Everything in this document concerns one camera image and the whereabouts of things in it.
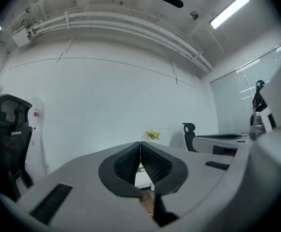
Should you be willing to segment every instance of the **chair headrest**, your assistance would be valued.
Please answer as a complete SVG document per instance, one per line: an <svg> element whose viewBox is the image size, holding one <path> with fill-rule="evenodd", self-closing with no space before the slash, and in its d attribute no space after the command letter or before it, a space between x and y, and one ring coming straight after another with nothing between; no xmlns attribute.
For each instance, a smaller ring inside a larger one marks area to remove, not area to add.
<svg viewBox="0 0 281 232"><path fill-rule="evenodd" d="M0 127L19 128L29 126L28 111L32 105L13 95L0 96Z"/></svg>
<svg viewBox="0 0 281 232"><path fill-rule="evenodd" d="M185 133L192 133L195 130L195 125L192 123L183 123L183 125L183 130Z"/></svg>

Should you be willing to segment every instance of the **ceiling pipe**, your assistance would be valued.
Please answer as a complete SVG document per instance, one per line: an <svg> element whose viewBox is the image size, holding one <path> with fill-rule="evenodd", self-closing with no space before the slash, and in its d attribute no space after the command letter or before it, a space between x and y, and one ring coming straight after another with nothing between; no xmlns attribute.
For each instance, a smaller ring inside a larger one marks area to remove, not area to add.
<svg viewBox="0 0 281 232"><path fill-rule="evenodd" d="M126 29L132 29L132 30L135 30L135 31L138 31L138 32L141 32L141 33L144 33L144 34L147 34L147 35L150 35L151 37L153 38L156 38L158 39L160 42L163 42L167 45L170 45L172 46L172 50L175 49L175 51L177 52L180 52L182 54L184 54L185 56L188 57L188 59L192 62L194 62L198 67L200 67L202 70L204 70L205 72L209 72L208 69L203 66L203 64L201 62L199 62L199 60L197 60L195 58L195 55L191 55L189 52L187 52L184 48L178 46L177 44L175 44L174 42L172 41L169 41L168 39L156 34L156 33L153 33L151 31L148 31L146 29L142 29L140 27L137 27L137 26L134 26L134 25L130 25L130 24L126 24L126 23L122 23L122 22L114 22L114 21L106 21L106 20L81 20L81 21L72 21L70 22L70 25L79 25L79 24L105 24L105 25L110 25L110 26L116 26L116 27L122 27L122 28L126 28ZM66 26L66 23L59 23L56 25L52 25L52 26L49 26L49 27L46 27L46 28L43 28L43 29L40 29L40 30L37 30L36 33L39 34L39 33L42 33L42 32L45 32L45 31L48 31L50 29L54 29L54 28L58 28L58 27L63 27L63 26Z"/></svg>
<svg viewBox="0 0 281 232"><path fill-rule="evenodd" d="M167 35L168 37L174 39L175 41L177 41L178 43L180 43L181 45L185 46L187 49L189 49L194 55L199 54L199 52L197 50L195 50L191 45L189 45L187 42L185 42L184 40L182 40L181 38L179 38L178 36L176 36L175 34L167 31L166 29L163 29L160 26L157 26L151 22L147 22L145 20L142 19L138 19L129 15L125 15L125 14L117 14L117 13L109 13L109 12L80 12L80 13L71 13L69 14L69 18L75 18L75 17L86 17L86 16L104 16L104 17L113 17L113 18L117 18L117 19L122 19L122 20L127 20L127 21L131 21L131 22L135 22L138 24L141 24L143 26L147 26L151 29L157 30L158 32L161 32L165 35ZM52 23L58 20L63 20L65 19L65 16L59 16L59 17L55 17L53 19L47 20L43 23L40 24L34 24L33 28L37 29L41 26L47 25L49 23ZM209 64L209 62L202 56L199 55L200 60L202 60L211 70L213 70L213 67Z"/></svg>
<svg viewBox="0 0 281 232"><path fill-rule="evenodd" d="M127 29L120 29L120 28L116 28L116 27L110 27L110 26L103 26L103 25L71 25L70 26L71 28L99 28L99 29L110 29L110 30L116 30L116 31L121 31L121 32L126 32L126 33L130 33L130 34L133 34L133 35L137 35L137 36L140 36L140 37L143 37L143 38L146 38L148 40L151 40L151 41L154 41L154 42L157 42L161 45L164 45L165 47L175 51L175 52L178 52L179 54L181 54L182 56L184 56L185 58L187 58L188 60L192 61L194 64L196 64L201 70L203 70L205 73L208 73L208 69L206 69L206 67L204 67L202 64L198 64L197 62L195 62L194 59L192 59L191 57L189 57L187 54L181 52L180 50L174 48L173 46L163 42L163 41L160 41L158 39L155 39L153 37L150 37L150 36L147 36L147 35L144 35L144 34L141 34L141 33L137 33L137 32L134 32L134 31L131 31L131 30L127 30ZM54 31L54 30L59 30L59 29L66 29L67 26L64 25L64 27L57 27L57 28L50 28L47 29L47 30L41 30L41 32L38 34L43 34L43 33L47 33L47 32L50 32L50 31Z"/></svg>

